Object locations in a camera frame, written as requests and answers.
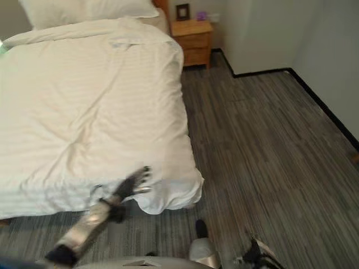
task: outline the pillow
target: pillow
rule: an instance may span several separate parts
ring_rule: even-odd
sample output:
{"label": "pillow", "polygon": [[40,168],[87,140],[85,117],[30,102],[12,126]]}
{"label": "pillow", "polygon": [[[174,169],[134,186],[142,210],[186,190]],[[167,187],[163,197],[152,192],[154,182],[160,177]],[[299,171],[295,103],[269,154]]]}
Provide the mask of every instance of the pillow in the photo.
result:
{"label": "pillow", "polygon": [[152,0],[84,0],[87,20],[121,17],[153,18],[159,13]]}
{"label": "pillow", "polygon": [[83,0],[19,0],[37,30],[85,20]]}

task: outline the picture frame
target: picture frame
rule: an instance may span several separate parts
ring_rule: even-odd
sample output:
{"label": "picture frame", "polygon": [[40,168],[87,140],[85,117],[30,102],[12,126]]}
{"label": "picture frame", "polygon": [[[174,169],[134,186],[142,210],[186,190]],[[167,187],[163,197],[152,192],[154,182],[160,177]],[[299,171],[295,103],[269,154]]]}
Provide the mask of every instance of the picture frame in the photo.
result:
{"label": "picture frame", "polygon": [[179,4],[176,6],[177,21],[186,21],[190,19],[190,4]]}

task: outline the white bedsheet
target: white bedsheet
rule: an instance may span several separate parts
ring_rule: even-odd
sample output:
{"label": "white bedsheet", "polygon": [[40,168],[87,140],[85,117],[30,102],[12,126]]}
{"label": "white bedsheet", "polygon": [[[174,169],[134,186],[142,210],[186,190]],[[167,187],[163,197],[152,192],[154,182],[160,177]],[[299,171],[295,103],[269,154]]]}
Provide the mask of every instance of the white bedsheet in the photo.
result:
{"label": "white bedsheet", "polygon": [[149,165],[147,213],[201,197],[182,101],[181,48],[134,19],[14,36],[0,58],[0,219],[82,211]]}

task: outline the wooden nightstand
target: wooden nightstand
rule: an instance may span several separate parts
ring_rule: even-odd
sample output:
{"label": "wooden nightstand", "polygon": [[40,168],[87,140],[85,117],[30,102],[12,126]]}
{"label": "wooden nightstand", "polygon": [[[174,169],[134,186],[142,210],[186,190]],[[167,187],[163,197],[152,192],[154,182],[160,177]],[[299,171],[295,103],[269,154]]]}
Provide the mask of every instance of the wooden nightstand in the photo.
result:
{"label": "wooden nightstand", "polygon": [[172,36],[185,54],[185,66],[205,64],[210,68],[211,36],[213,28],[209,21],[174,21]]}

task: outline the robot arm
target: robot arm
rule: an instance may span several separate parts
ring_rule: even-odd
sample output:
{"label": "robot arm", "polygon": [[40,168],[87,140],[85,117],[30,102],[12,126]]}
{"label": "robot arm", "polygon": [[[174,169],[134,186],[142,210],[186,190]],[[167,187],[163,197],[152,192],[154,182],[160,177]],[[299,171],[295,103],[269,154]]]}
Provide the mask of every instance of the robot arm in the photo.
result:
{"label": "robot arm", "polygon": [[150,168],[144,167],[122,182],[106,200],[100,199],[45,256],[44,265],[48,268],[72,268],[85,254],[94,239],[105,229],[108,221],[121,222],[125,209],[124,199],[134,194],[146,193],[150,187],[141,187],[150,175]]}

